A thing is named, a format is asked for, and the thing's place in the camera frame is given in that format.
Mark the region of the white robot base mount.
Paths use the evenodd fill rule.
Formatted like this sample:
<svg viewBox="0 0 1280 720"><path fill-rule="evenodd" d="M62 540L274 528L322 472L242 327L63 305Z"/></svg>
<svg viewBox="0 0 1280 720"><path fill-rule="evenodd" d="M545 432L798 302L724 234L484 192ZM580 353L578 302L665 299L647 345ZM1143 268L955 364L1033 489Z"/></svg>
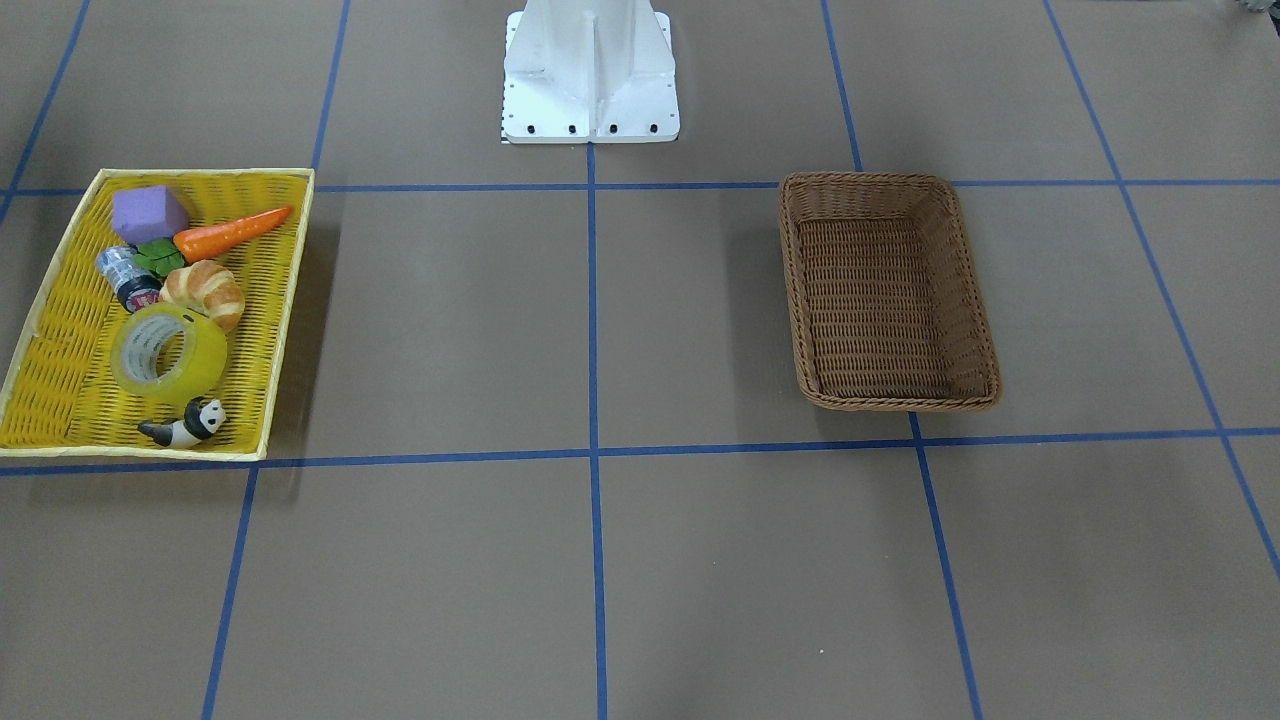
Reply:
<svg viewBox="0 0 1280 720"><path fill-rule="evenodd" d="M681 111L671 18L649 1L529 1L506 18L507 143L668 143Z"/></svg>

